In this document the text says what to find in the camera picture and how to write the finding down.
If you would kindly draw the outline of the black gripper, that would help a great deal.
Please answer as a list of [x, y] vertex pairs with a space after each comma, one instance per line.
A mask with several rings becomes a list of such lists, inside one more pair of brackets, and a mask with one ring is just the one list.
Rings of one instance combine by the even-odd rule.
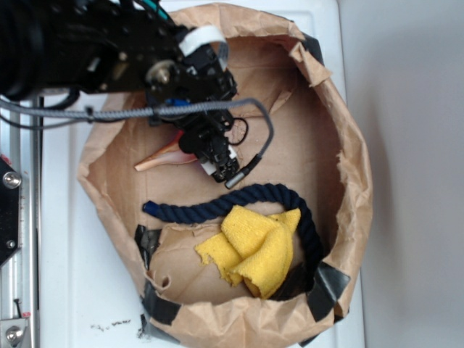
[[149, 124], [171, 123], [183, 131], [181, 150], [194, 154], [218, 183], [239, 171], [225, 136], [234, 118], [227, 109], [212, 107], [214, 102], [228, 102], [236, 95], [236, 82], [227, 62], [227, 44], [219, 43], [216, 49], [205, 44], [177, 62], [158, 62], [146, 74], [151, 88], [146, 92], [147, 106], [174, 110], [169, 115], [150, 116]]

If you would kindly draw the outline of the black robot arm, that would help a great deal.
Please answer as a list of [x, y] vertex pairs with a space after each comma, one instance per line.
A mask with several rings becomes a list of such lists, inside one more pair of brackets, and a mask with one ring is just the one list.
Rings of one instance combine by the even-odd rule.
[[[158, 1], [3, 1], [1, 107], [36, 117], [115, 122], [145, 117], [181, 131], [180, 148], [217, 181], [239, 162], [219, 102], [236, 94], [228, 43], [212, 25], [179, 25]], [[71, 112], [80, 93], [143, 91], [128, 113]]]

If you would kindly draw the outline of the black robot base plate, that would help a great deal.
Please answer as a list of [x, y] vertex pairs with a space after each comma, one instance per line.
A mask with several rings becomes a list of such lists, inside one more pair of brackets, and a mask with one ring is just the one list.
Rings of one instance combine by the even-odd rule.
[[20, 248], [21, 175], [1, 155], [1, 267]]

